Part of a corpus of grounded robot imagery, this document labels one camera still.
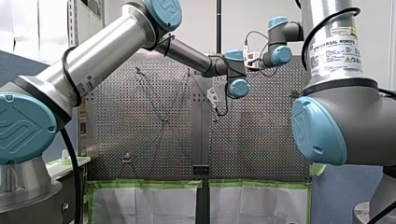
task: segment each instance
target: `blue joint cap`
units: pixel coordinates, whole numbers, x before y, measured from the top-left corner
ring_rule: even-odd
[[[282,66],[290,62],[292,56],[288,46],[279,46],[271,54],[271,63],[274,66]]]
[[[178,0],[146,0],[146,5],[164,30],[174,31],[181,24],[182,10]]]
[[[245,79],[238,78],[234,80],[228,87],[228,94],[233,99],[239,99],[248,95],[250,85]]]
[[[288,21],[289,21],[289,19],[287,17],[284,17],[284,16],[274,17],[268,23],[268,28],[270,30],[272,30],[272,29],[276,28],[277,26],[279,26],[279,25],[281,25],[283,23],[286,23]]]
[[[307,159],[333,165],[346,163],[344,136],[323,105],[311,97],[301,97],[291,112],[294,141]]]
[[[244,51],[241,49],[229,50],[225,53],[225,58],[227,60],[243,62],[244,61]]]
[[[56,131],[55,116],[46,105],[30,96],[0,93],[0,164],[40,156]]]

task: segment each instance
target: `hole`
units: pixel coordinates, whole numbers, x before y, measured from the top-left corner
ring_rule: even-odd
[[[13,95],[6,95],[6,101],[11,103],[14,101],[14,96]]]
[[[49,127],[49,132],[50,132],[50,133],[55,132],[55,127],[53,127],[53,126]]]
[[[324,152],[324,148],[323,147],[316,147],[316,146],[314,146],[314,151],[316,152],[316,153],[318,153],[318,154],[323,154],[323,152]]]

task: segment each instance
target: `perforated metal panel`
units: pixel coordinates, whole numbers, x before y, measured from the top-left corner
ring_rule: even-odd
[[[88,148],[97,152],[89,178],[192,179],[190,94],[180,63],[160,55],[124,63],[87,98]]]
[[[224,77],[217,77],[213,84],[223,81]],[[249,95],[230,100],[228,115],[212,124],[211,178],[304,181],[309,163],[294,144],[290,122],[290,92],[306,85],[304,68],[293,58],[273,77],[250,73],[248,81]]]
[[[186,66],[161,55],[135,55],[86,99],[89,178],[193,179],[198,161],[209,163],[210,178],[304,181],[309,163],[293,142],[290,92],[301,91],[306,76],[293,61],[273,77],[249,74],[249,96],[230,100],[228,115],[211,122],[197,116],[211,113],[207,101],[191,101],[208,85],[197,88]]]

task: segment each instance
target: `black bracket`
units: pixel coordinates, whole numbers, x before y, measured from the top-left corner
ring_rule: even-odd
[[[192,169],[195,175],[209,175],[208,165],[195,165]]]
[[[292,99],[297,99],[300,97],[300,93],[298,91],[291,91],[289,97]]]

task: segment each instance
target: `black cable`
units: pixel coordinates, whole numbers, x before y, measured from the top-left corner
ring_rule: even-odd
[[[215,108],[215,112],[216,114],[218,114],[218,117],[224,117],[228,114],[228,94],[227,94],[227,88],[228,88],[228,83],[225,85],[224,87],[224,91],[225,91],[225,111],[223,114],[220,114],[219,109],[216,107]]]
[[[296,4],[297,4],[297,7],[301,8],[301,3],[300,3],[300,1],[299,1],[299,0],[295,0],[295,1],[296,1]]]
[[[62,66],[64,69],[64,76],[66,77],[67,81],[69,82],[70,86],[72,87],[72,89],[76,95],[76,105],[75,106],[80,106],[81,102],[82,102],[81,95],[79,94],[78,88],[77,88],[76,84],[74,83],[73,79],[70,77],[69,64],[67,63],[67,56],[76,47],[77,46],[71,47],[70,49],[67,49],[64,52],[64,55],[62,56]]]
[[[382,93],[385,93],[385,94],[387,94],[387,95],[390,95],[390,96],[392,96],[392,97],[396,97],[396,92],[394,92],[394,91],[388,91],[388,90],[379,89],[379,88],[378,88],[378,91],[379,91],[379,92],[382,92]]]
[[[377,221],[379,221],[381,218],[389,214],[391,211],[393,211],[396,208],[396,201],[391,203],[388,207],[386,207],[384,210],[382,210],[380,213],[378,213],[375,217],[373,217],[367,224],[375,224]]]
[[[165,39],[161,40],[160,42],[157,43],[157,46],[163,44],[164,42],[168,41],[167,45],[166,45],[166,50],[163,53],[163,57],[166,57],[166,55],[168,55],[169,49],[171,48],[171,43],[172,40],[175,39],[174,35],[169,35],[168,37],[166,37]]]
[[[79,224],[81,219],[81,180],[79,178],[79,168],[76,152],[73,148],[72,142],[70,141],[69,134],[65,128],[61,129],[61,135],[66,144],[67,151],[70,155],[70,160],[72,161],[73,173],[75,178],[75,191],[76,191],[76,211],[75,211],[75,221],[74,223]]]
[[[262,59],[262,54],[264,53],[264,51],[265,51],[265,49],[267,48],[267,46],[268,46],[268,43],[264,46],[264,48],[262,48],[262,52],[260,53],[260,61],[262,61],[262,64],[264,64],[265,67],[269,68],[269,67],[265,64],[264,60]],[[262,71],[262,67],[261,67],[261,66],[259,67],[259,72],[260,72],[263,76],[265,76],[265,77],[273,77],[273,76],[276,75],[276,73],[277,73],[277,67],[276,67],[276,69],[275,69],[275,72],[273,72],[271,75],[265,74],[265,73]]]
[[[306,51],[309,47],[309,43],[312,41],[312,39],[314,38],[315,34],[324,27],[324,25],[326,25],[326,23],[332,19],[334,19],[337,16],[340,16],[342,14],[348,13],[348,12],[355,12],[353,15],[357,16],[361,13],[361,9],[358,7],[349,7],[349,8],[345,8],[343,10],[340,10],[338,12],[335,12],[329,16],[327,16],[325,19],[323,19],[323,21],[321,21],[317,26],[314,27],[314,29],[312,29],[311,33],[309,33],[309,35],[306,37],[305,42],[303,44],[303,50],[301,53],[301,60],[303,63],[303,66],[306,70],[306,62],[305,62],[305,54]]]
[[[247,33],[247,35],[245,36],[245,45],[248,44],[248,37],[249,37],[251,34],[260,35],[260,36],[262,36],[262,37],[264,37],[265,39],[268,40],[268,36],[266,36],[265,34],[263,34],[263,33],[261,33],[261,32],[258,32],[258,31],[250,31],[250,32]]]

